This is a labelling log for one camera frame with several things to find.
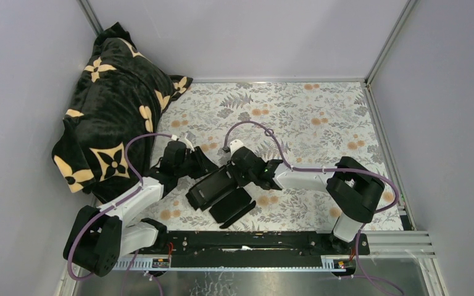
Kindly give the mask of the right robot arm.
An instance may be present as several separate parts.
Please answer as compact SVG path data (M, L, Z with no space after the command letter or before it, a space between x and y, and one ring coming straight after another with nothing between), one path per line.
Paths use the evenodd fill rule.
M240 186L253 183L264 190L328 193L342 211L329 238L330 248L338 254L350 250L362 226L372 221L385 189L381 176L351 157L342 157L332 168L295 168L282 160L266 162L244 146L225 150Z

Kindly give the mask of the black paper box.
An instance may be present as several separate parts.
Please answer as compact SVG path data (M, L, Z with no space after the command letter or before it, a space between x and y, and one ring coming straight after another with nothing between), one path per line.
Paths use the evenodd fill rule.
M186 198L195 210L208 210L220 228L227 229L256 207L242 182L234 166L227 164L197 182Z

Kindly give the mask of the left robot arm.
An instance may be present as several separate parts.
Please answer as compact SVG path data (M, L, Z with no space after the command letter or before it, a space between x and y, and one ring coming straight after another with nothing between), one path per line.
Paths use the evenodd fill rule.
M170 141L158 163L141 182L100 207L83 207L67 239L63 258L67 263L107 275L117 260L140 249L160 253L169 249L167 227L151 218L132 220L173 191L182 177L199 179L216 171L200 147Z

